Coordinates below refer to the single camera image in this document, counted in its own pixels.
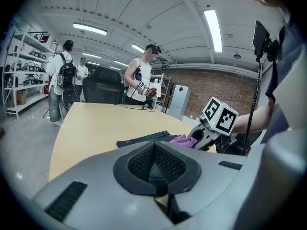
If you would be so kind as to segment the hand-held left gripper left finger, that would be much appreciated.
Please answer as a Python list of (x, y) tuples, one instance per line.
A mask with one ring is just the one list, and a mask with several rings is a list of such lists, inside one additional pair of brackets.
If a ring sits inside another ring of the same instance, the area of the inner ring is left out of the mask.
[(113, 166), (118, 157), (144, 142), (91, 156), (74, 165), (49, 183), (34, 197), (43, 209), (72, 182), (87, 185), (63, 224), (78, 230), (166, 230), (172, 221), (154, 197), (134, 195), (115, 179)]

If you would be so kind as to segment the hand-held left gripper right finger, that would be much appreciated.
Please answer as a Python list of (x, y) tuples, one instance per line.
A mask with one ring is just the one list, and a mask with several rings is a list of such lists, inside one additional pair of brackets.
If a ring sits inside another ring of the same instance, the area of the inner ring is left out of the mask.
[(173, 223), (166, 222), (155, 230), (233, 230), (243, 204), (245, 194), (231, 192), (231, 184), (240, 174), (240, 169), (221, 165), (222, 161), (243, 165), (246, 157), (205, 152), (168, 145), (174, 151), (185, 155), (201, 166), (201, 175), (187, 192), (174, 196), (179, 211), (185, 212), (187, 219)]

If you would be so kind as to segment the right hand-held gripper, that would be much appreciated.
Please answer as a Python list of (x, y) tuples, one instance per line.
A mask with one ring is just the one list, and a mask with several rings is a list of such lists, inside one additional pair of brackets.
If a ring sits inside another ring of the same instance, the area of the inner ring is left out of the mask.
[(212, 97), (202, 111), (202, 126), (196, 126), (189, 137), (197, 140), (195, 150), (208, 150), (215, 145), (217, 150), (226, 150), (236, 142), (232, 135), (238, 112), (228, 104)]

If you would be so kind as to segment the purple cloth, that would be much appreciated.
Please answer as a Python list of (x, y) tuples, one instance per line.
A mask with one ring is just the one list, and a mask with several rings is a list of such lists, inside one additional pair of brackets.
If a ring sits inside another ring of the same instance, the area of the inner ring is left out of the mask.
[(180, 135), (180, 136), (173, 138), (171, 141), (169, 141), (169, 143), (173, 145), (193, 149), (197, 143), (197, 140), (193, 137), (186, 137), (185, 135)]

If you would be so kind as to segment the person's right forearm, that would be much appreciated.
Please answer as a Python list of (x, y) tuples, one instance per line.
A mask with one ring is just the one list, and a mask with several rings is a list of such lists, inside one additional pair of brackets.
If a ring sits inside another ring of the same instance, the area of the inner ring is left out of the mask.
[[(259, 131), (266, 130), (274, 109), (274, 101), (272, 99), (269, 99), (268, 103), (266, 105), (263, 105), (259, 107), (257, 110), (253, 112), (251, 125), (250, 125), (250, 133), (255, 133)], [(236, 134), (245, 134), (248, 127), (248, 115), (241, 115), (239, 116), (236, 121), (234, 122), (233, 127), (233, 133)]]

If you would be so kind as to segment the grey metal cabinet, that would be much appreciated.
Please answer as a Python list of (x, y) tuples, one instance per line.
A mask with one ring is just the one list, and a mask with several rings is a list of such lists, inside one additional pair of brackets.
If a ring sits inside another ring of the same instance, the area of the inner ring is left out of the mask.
[(182, 120), (190, 99), (190, 88), (176, 85), (172, 96), (168, 114), (178, 120)]

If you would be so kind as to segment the black coat rack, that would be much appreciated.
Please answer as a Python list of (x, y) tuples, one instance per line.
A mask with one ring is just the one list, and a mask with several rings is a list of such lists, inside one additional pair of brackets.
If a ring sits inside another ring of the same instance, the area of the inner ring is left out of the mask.
[(166, 103), (166, 106), (165, 106), (165, 114), (169, 108), (169, 103), (172, 99), (172, 95), (173, 95), (173, 92), (174, 92), (174, 89), (176, 88), (176, 82), (175, 81), (170, 81), (169, 83), (169, 92), (168, 92), (168, 100), (167, 100), (167, 103)]

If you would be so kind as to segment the white metal shelf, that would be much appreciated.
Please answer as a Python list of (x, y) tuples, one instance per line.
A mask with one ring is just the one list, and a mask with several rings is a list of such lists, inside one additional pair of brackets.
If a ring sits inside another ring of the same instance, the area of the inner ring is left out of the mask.
[(13, 27), (5, 38), (2, 69), (2, 103), (6, 115), (19, 117), (20, 112), (48, 96), (48, 57), (53, 51), (47, 46), (47, 32), (33, 32)]
[(156, 96), (152, 98), (154, 109), (163, 111), (170, 82), (171, 78), (166, 76), (163, 72), (160, 75), (151, 75), (150, 88), (157, 89)]

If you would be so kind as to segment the black mesh office chair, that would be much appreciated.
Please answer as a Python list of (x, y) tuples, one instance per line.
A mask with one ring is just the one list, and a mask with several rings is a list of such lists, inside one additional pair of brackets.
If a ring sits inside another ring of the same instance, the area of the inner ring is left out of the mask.
[(86, 103), (122, 104), (124, 85), (118, 71), (96, 67), (83, 80), (83, 94)]

